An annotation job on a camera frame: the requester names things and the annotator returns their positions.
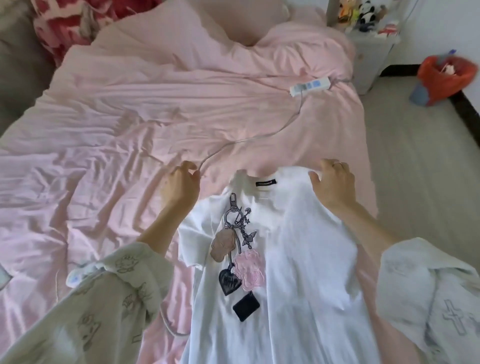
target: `black baseboard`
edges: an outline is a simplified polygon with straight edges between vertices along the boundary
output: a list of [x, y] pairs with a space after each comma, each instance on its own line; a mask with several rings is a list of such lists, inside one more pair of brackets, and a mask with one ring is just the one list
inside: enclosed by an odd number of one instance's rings
[[[404, 77], [416, 76], [419, 70], [419, 64], [394, 64], [388, 66], [380, 74], [380, 77]], [[463, 120], [467, 129], [480, 147], [480, 115], [465, 97], [463, 91], [457, 92], [449, 97], [457, 114]]]

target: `pajama sleeve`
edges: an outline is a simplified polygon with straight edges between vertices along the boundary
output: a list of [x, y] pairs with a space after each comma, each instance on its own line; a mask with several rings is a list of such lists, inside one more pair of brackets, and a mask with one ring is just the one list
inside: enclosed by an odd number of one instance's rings
[[215, 234], [222, 223], [229, 194], [212, 196], [197, 202], [193, 210], [178, 228], [179, 260], [188, 267], [200, 269], [210, 250]]
[[28, 330], [0, 364], [135, 364], [173, 266], [144, 243], [93, 263], [94, 272]]
[[480, 356], [479, 276], [423, 239], [383, 253], [376, 306], [430, 363], [466, 364]]

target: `white bedside cabinet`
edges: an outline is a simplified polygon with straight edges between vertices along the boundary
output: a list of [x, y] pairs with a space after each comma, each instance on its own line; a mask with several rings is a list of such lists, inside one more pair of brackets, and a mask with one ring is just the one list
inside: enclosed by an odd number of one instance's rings
[[377, 38], [356, 30], [346, 35], [356, 48], [352, 82], [358, 94], [365, 95], [383, 71], [388, 53], [400, 41], [400, 36]]

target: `panda toy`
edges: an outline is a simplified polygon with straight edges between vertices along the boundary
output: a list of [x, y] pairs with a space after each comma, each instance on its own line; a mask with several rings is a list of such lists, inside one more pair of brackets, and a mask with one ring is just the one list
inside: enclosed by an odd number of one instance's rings
[[359, 11], [360, 24], [367, 24], [375, 21], [375, 7], [372, 5], [372, 2], [370, 0], [367, 0], [362, 5], [360, 5]]

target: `pink blanket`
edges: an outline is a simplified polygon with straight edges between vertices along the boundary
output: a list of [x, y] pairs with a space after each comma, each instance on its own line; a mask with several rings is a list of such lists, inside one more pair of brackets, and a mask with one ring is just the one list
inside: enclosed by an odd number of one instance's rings
[[[353, 55], [315, 11], [294, 13], [246, 48], [184, 0], [114, 23], [92, 46], [72, 47], [50, 89], [0, 139], [0, 263], [13, 276], [0, 292], [0, 353], [68, 294], [69, 271], [153, 221], [160, 181], [173, 166], [281, 129], [300, 105], [288, 88], [351, 78]], [[307, 94], [282, 132], [207, 160], [202, 197], [220, 192], [237, 169], [318, 169], [322, 157], [351, 165], [359, 199], [375, 213], [363, 108], [347, 84]], [[188, 332], [192, 271], [177, 261], [176, 243], [168, 257], [176, 268], [164, 305], [173, 326]], [[418, 362], [413, 345], [374, 315], [376, 271], [363, 251], [358, 275], [384, 362]], [[184, 344], [157, 320], [140, 362], [174, 363]]]

